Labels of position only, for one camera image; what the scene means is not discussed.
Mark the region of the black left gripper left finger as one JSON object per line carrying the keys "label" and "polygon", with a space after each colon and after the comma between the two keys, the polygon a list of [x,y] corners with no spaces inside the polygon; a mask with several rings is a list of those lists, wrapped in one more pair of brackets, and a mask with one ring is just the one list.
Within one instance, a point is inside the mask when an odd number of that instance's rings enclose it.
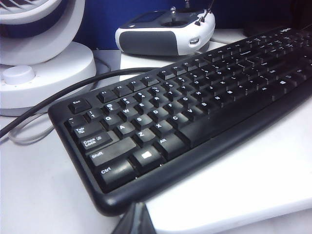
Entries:
{"label": "black left gripper left finger", "polygon": [[133,203],[112,234],[141,234],[143,203]]}

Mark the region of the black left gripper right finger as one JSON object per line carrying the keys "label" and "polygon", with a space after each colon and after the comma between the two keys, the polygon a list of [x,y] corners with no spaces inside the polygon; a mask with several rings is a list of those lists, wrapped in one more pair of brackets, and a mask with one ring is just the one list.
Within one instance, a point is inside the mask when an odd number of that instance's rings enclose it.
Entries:
{"label": "black left gripper right finger", "polygon": [[141,234],[156,234],[156,230],[153,226],[153,222],[149,215],[148,209],[145,203],[141,203],[141,215],[140,215],[140,233]]}

